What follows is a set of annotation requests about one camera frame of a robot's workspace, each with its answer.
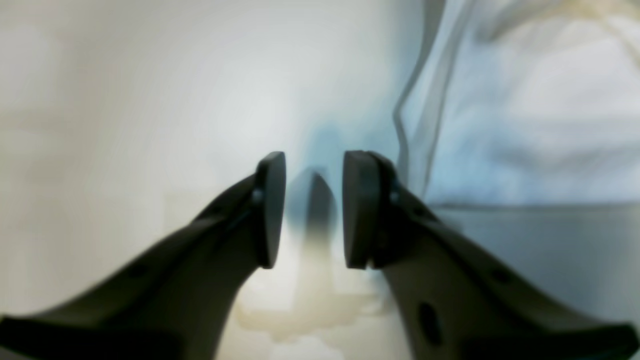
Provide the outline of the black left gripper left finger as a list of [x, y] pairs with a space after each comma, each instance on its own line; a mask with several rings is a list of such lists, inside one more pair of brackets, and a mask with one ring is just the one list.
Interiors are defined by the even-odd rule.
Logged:
[[211, 360], [235, 298], [278, 256], [284, 152], [89, 290], [30, 315], [4, 315], [1, 353], [21, 360]]

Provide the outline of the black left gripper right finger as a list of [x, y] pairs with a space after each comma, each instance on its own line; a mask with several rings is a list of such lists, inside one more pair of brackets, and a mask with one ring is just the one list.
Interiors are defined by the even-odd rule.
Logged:
[[553, 300], [441, 219], [377, 152], [348, 150], [343, 250], [350, 269], [382, 272], [416, 360], [629, 360], [630, 323]]

